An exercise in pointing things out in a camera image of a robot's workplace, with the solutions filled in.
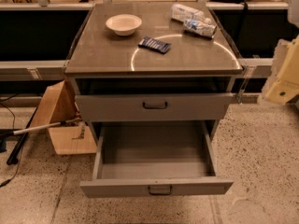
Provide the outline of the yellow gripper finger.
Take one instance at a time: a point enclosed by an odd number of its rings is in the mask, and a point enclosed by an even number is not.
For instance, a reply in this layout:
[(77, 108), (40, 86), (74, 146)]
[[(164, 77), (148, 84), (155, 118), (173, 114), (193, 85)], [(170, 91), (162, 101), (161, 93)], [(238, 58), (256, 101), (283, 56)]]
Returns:
[(268, 82), (265, 99), (271, 103), (284, 105), (299, 94), (299, 36), (279, 40)]

